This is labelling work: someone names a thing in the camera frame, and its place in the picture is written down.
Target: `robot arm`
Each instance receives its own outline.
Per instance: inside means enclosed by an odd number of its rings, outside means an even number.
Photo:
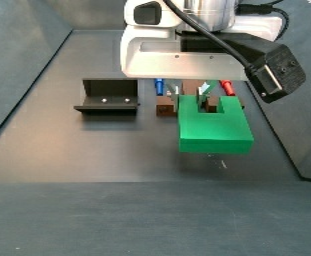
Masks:
[[[129,26],[121,46],[126,75],[250,80],[266,102],[290,94],[306,78],[289,48],[273,42],[282,20],[237,16],[237,5],[238,0],[129,0],[125,8]],[[187,25],[187,20],[183,22],[185,18],[206,33],[214,32],[211,36],[227,43],[242,59],[218,41],[211,42],[211,38],[193,32],[197,28]]]

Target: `silver metal part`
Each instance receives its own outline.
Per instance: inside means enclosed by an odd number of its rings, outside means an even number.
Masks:
[[[185,12],[210,31],[234,25],[238,0],[185,0]],[[194,30],[189,25],[185,30]]]
[[[203,102],[206,102],[207,98],[210,97],[210,92],[214,86],[209,85],[206,82],[201,87],[198,87],[198,106],[202,107]]]
[[[174,112],[178,112],[178,106],[179,106],[179,95],[181,95],[181,90],[179,86],[175,84],[166,84],[169,90],[170,90],[170,97],[174,102]]]

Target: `gray floor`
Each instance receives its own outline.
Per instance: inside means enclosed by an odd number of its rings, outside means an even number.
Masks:
[[[2,255],[311,255],[311,183],[243,83],[249,155],[178,153],[177,120],[84,117],[82,78],[122,77],[121,32],[76,31],[0,131]]]
[[[141,80],[137,117],[83,116],[83,78],[123,77],[122,32],[76,31],[0,132],[0,182],[298,180],[249,88],[255,145],[249,155],[178,153],[175,118],[157,118],[153,80]]]

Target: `black cable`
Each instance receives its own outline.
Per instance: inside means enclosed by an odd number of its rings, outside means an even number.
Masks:
[[[266,3],[266,4],[274,5],[274,4],[278,4],[278,3],[281,3],[281,2],[284,2],[284,0],[277,0],[277,1],[273,1],[273,2]]]
[[[289,19],[289,14],[280,8],[273,8],[273,12],[280,13],[284,18],[285,18],[285,26],[282,28],[282,30],[280,31],[277,40],[284,36],[284,34],[286,33],[288,29],[289,29],[289,23],[290,23],[290,19]]]
[[[243,65],[246,72],[255,73],[257,69],[254,65],[246,60],[243,55],[223,41],[221,40],[205,27],[202,27],[190,17],[186,15],[177,5],[171,2],[171,0],[163,0],[169,8],[177,14],[177,16],[211,41],[214,41],[226,51],[227,53],[241,62]]]
[[[284,36],[284,34],[286,33],[288,28],[289,28],[289,23],[290,23],[289,14],[282,9],[276,8],[273,6],[274,4],[277,4],[282,1],[284,0],[277,0],[277,1],[273,1],[273,2],[266,3],[266,4],[261,4],[261,5],[239,4],[238,9],[237,9],[237,14],[239,14],[239,15],[249,15],[249,14],[266,15],[266,14],[270,14],[273,12],[280,13],[282,15],[284,19],[285,19],[285,25],[282,26],[282,29],[281,29],[280,34],[277,36],[277,39],[280,39]]]

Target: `green object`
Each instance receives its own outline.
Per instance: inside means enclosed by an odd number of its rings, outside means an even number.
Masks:
[[[247,153],[254,137],[238,97],[222,96],[218,113],[202,113],[197,97],[179,98],[179,150],[201,153]]]

